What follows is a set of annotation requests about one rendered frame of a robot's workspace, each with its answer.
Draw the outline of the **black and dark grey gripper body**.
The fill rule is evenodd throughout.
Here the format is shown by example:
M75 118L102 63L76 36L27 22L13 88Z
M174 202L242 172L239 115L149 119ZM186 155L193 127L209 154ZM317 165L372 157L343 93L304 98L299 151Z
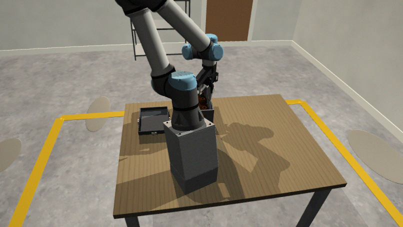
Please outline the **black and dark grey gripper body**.
M211 73L208 75L208 77L204 80L204 82L202 84L205 84L206 86L210 85L210 81L212 83L217 82L218 78L217 76L219 76L219 73L216 72L217 69L217 62L215 65L213 66L205 66L202 64L203 68L209 69L211 71Z

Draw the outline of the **black divided crate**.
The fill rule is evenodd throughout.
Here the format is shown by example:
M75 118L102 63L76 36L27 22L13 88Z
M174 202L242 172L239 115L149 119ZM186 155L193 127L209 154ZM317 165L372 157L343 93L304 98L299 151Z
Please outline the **black divided crate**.
M202 91L204 92L204 96L206 97L206 104L208 106L208 109L201 110L201 112L202 112L203 115L206 114L205 119L207 119L207 120L209 120L210 122L213 123L213 120L214 120L214 107L213 107L212 100L210 100L210 101L208 100L209 96L208 96L207 87L208 86L206 86Z

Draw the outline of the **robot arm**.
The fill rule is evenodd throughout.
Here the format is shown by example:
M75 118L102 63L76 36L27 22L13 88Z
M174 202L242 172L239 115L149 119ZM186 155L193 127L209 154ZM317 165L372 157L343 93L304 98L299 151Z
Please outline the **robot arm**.
M202 127L205 119L199 107L197 87L202 85L211 71L203 67L196 77L189 71L176 71L168 61L150 10L158 13L188 42L182 47L186 60L201 59L203 65L214 66L224 55L218 37L205 34L173 0L115 2L132 21L151 67L153 90L172 101L172 128L192 131Z

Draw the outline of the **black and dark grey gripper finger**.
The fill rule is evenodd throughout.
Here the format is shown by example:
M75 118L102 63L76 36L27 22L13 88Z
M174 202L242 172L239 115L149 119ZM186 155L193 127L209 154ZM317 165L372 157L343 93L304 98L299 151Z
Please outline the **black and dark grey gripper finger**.
M200 98L202 97L202 91L203 91L203 89L204 89L205 87L206 87L205 84L201 84L201 86L198 87L198 91L199 91L199 96L200 96Z
M207 91L208 91L208 100L210 102L211 99L212 99L212 95L215 92L214 84L213 84L212 81L210 81L210 84L208 85Z

